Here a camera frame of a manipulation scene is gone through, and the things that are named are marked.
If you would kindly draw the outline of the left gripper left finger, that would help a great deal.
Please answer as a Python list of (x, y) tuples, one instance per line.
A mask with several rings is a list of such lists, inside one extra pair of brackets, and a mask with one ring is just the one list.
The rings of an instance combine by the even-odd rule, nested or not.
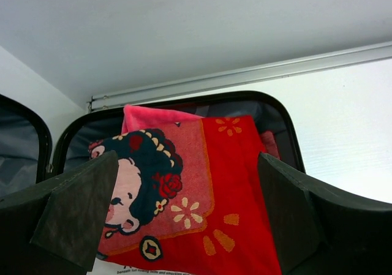
[(104, 153), (53, 177), (57, 185), (30, 243), (85, 271), (92, 270), (118, 173), (118, 156)]

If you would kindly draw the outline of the magenta towel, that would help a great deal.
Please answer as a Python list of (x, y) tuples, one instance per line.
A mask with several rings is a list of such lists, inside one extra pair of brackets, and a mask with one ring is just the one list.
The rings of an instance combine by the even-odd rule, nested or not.
[(173, 124), (183, 121), (195, 121), (201, 116), (183, 111), (149, 108), (135, 105), (126, 105), (123, 108), (123, 121), (121, 133), (125, 134), (140, 129), (157, 127), (159, 124)]

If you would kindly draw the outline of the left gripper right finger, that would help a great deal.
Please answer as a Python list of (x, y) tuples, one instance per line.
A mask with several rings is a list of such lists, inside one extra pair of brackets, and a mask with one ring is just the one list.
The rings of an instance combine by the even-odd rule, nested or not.
[(307, 175), (265, 153), (259, 154), (257, 165), (281, 271), (290, 274), (325, 240), (309, 189), (302, 183)]

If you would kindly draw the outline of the blue suitcase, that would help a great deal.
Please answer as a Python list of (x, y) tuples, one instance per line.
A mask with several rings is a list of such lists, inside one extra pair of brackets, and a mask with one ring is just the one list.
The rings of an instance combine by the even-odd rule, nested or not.
[[(276, 156), (305, 171), (295, 128), (285, 107), (257, 91), (238, 91), (150, 103), (151, 108), (202, 117), (251, 115), (259, 133), (273, 135)], [(24, 105), (1, 96), (1, 196), (25, 189), (88, 161), (88, 145), (121, 131), (123, 107), (94, 111), (78, 118), (52, 145), (43, 119)]]

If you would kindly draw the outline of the newspaper print fabric bag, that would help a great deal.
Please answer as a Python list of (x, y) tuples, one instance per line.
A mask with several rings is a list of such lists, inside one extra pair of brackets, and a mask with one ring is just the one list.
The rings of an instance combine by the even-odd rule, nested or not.
[(140, 269), (96, 259), (92, 271), (87, 275), (189, 275), (180, 271)]

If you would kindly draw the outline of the red cartoon pig cushion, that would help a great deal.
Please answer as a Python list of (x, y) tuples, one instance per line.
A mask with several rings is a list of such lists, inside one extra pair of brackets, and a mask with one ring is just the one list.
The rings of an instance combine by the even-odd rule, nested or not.
[(118, 175), (101, 260), (191, 274), (280, 274), (250, 116), (164, 124), (98, 140)]

